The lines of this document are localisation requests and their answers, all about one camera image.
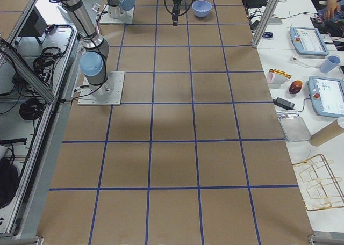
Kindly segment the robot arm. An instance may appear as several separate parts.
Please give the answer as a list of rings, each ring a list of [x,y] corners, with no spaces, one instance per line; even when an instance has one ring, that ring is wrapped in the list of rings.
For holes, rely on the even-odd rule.
[[[171,1],[173,3],[171,10],[167,8],[166,0],[164,0],[164,5],[167,12],[171,14],[173,26],[178,26],[178,19],[181,15],[181,3],[183,0]],[[134,9],[135,3],[136,0],[106,0],[106,4],[108,6],[107,15],[113,20],[121,21],[121,18],[126,17],[127,13]]]
[[[79,61],[79,68],[88,82],[88,95],[96,98],[109,98],[123,89],[124,72],[107,70],[110,50],[108,41],[101,35],[84,6],[82,0],[49,0],[61,3],[72,23],[81,36],[85,50]],[[111,6],[129,11],[135,6],[135,0],[107,0]]]

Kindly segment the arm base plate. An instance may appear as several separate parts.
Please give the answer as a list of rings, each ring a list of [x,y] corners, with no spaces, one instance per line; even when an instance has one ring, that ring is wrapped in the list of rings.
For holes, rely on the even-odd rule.
[[[100,24],[132,24],[134,8],[124,11],[120,7],[104,6]]]
[[[111,71],[107,74],[107,81],[98,89],[96,86],[89,85],[88,80],[84,77],[83,85],[88,87],[81,89],[78,99],[80,106],[108,106],[121,104],[123,93],[125,72],[124,71]]]

